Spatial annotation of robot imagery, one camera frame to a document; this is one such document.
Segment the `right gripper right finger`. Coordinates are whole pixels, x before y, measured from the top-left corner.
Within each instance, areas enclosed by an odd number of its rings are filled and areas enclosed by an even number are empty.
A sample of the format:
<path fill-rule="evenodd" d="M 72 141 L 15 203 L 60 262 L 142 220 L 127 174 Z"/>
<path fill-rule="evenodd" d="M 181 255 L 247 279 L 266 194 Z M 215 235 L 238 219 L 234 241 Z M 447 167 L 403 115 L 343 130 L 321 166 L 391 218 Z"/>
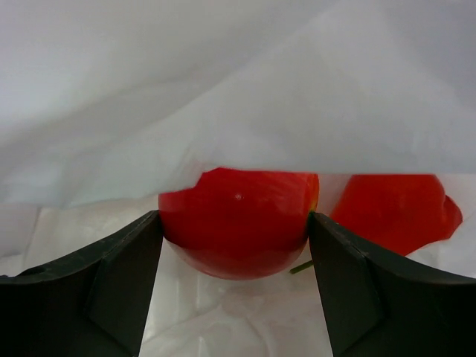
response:
<path fill-rule="evenodd" d="M 475 279 L 395 254 L 321 213 L 307 231 L 334 356 L 475 355 Z"/>

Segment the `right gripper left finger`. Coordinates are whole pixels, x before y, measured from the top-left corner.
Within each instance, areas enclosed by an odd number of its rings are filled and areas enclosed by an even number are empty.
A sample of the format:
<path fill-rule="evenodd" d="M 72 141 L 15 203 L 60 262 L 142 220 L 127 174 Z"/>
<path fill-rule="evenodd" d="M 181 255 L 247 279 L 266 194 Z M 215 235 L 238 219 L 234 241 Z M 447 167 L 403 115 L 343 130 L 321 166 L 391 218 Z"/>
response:
<path fill-rule="evenodd" d="M 138 356 L 162 242 L 150 211 L 64 257 L 1 276 L 1 355 Z"/>

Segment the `red fake apple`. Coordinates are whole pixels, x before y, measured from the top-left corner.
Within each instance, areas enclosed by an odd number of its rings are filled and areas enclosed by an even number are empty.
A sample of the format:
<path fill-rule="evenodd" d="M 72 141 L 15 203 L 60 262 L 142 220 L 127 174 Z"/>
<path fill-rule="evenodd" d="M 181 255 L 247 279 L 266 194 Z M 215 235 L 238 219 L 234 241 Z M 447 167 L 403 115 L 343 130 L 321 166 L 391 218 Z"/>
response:
<path fill-rule="evenodd" d="M 192 188 L 158 195 L 164 237 L 196 270 L 253 280 L 288 268 L 308 239 L 316 173 L 217 168 Z"/>

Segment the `white plastic bag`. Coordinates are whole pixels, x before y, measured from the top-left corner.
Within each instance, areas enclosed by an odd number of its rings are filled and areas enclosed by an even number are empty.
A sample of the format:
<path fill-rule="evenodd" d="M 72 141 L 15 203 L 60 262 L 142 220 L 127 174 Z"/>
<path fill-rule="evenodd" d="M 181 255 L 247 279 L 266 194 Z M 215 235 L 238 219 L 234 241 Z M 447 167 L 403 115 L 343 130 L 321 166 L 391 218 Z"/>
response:
<path fill-rule="evenodd" d="M 1 275 L 207 169 L 430 171 L 464 223 L 409 261 L 475 277 L 473 1 L 3 1 Z"/>

